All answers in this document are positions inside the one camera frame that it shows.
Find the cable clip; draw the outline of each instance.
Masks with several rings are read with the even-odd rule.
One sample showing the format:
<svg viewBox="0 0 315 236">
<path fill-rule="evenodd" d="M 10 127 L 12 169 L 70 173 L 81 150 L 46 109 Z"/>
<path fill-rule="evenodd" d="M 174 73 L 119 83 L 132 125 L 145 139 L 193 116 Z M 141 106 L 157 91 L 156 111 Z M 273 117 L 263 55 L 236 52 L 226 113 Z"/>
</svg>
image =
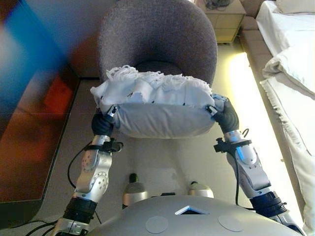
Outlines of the cable clip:
<svg viewBox="0 0 315 236">
<path fill-rule="evenodd" d="M 218 144 L 214 145 L 214 148 L 216 152 L 220 151 L 221 153 L 235 150 L 238 147 L 242 147 L 242 146 L 249 145 L 252 143 L 251 140 L 245 140 L 239 143 L 231 144 L 231 143 L 224 142 L 222 138 L 217 138 L 216 141 L 218 142 Z"/>
<path fill-rule="evenodd" d="M 87 150 L 100 150 L 104 152 L 120 152 L 124 147 L 122 142 L 116 142 L 114 138 L 111 138 L 110 141 L 104 142 L 103 145 L 89 145 L 87 146 L 84 151 Z"/>
</svg>

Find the drawer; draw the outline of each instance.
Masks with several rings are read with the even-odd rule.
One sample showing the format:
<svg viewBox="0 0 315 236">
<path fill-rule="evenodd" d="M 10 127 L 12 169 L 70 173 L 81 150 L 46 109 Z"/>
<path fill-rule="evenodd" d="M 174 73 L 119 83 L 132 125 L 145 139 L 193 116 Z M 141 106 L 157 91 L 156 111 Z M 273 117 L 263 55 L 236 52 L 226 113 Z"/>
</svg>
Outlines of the drawer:
<svg viewBox="0 0 315 236">
<path fill-rule="evenodd" d="M 211 21 L 211 24 L 212 24 L 212 26 L 214 28 L 216 23 L 217 23 L 219 15 L 218 14 L 207 14 L 207 17 Z"/>
<path fill-rule="evenodd" d="M 216 29 L 237 29 L 243 18 L 241 14 L 221 14 L 216 20 Z"/>
<path fill-rule="evenodd" d="M 232 42 L 236 29 L 215 29 L 217 42 Z"/>
</svg>

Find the floor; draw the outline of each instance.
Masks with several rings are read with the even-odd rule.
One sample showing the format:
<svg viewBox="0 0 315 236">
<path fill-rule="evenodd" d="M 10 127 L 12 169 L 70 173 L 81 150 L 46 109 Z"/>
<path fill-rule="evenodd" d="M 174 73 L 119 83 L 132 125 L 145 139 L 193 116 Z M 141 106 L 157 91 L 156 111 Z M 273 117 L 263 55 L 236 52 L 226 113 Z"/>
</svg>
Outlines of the floor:
<svg viewBox="0 0 315 236">
<path fill-rule="evenodd" d="M 95 102 L 89 89 L 98 81 L 82 81 L 61 142 L 57 160 L 51 175 L 42 208 L 34 219 L 54 221 L 62 216 L 73 189 L 67 181 L 66 171 L 73 156 L 92 138 L 90 128 Z M 230 98 L 240 119 L 240 129 L 250 129 L 252 139 L 260 156 L 262 166 L 272 186 L 294 217 L 301 223 L 301 216 L 294 197 L 288 174 L 273 129 L 249 67 L 246 54 L 239 43 L 219 45 L 218 65 L 213 92 Z M 151 196 L 163 192 L 187 193 L 190 182 L 196 180 L 207 184 L 215 198 L 234 203 L 235 177 L 225 154 L 215 153 L 216 138 L 222 137 L 215 124 L 208 134 L 183 140 L 134 139 L 117 134 L 124 149 L 113 155 L 109 187 L 97 205 L 102 222 L 114 216 L 122 207 L 122 192 L 128 175 L 136 172 Z M 80 173 L 80 158 L 72 166 L 71 178 L 75 181 Z M 239 204 L 249 207 L 250 202 L 240 191 Z M 2 230 L 0 235 L 25 235 L 40 225 L 33 223 L 16 229 Z M 91 221 L 91 228 L 99 225 Z"/>
</svg>

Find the gray robot body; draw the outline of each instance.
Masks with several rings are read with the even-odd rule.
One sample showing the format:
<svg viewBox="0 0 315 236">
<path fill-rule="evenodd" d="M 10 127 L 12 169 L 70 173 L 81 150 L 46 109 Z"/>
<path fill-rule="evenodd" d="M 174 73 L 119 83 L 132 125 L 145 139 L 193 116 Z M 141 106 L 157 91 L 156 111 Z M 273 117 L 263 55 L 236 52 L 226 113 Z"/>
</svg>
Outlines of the gray robot body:
<svg viewBox="0 0 315 236">
<path fill-rule="evenodd" d="M 298 236 L 240 206 L 200 196 L 162 196 L 137 202 L 89 236 Z"/>
</svg>

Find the bed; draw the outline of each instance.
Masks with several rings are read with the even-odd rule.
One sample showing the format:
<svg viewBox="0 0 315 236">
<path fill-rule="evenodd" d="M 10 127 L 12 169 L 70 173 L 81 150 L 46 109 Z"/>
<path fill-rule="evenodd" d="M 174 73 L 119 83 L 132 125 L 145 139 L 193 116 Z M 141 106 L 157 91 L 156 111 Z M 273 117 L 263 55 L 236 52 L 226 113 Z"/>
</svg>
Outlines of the bed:
<svg viewBox="0 0 315 236">
<path fill-rule="evenodd" d="M 315 3 L 302 0 L 296 5 L 290 0 L 262 1 L 255 22 L 245 19 L 252 25 L 243 26 L 241 41 L 281 121 L 281 138 L 305 202 L 303 228 L 315 235 Z"/>
</svg>

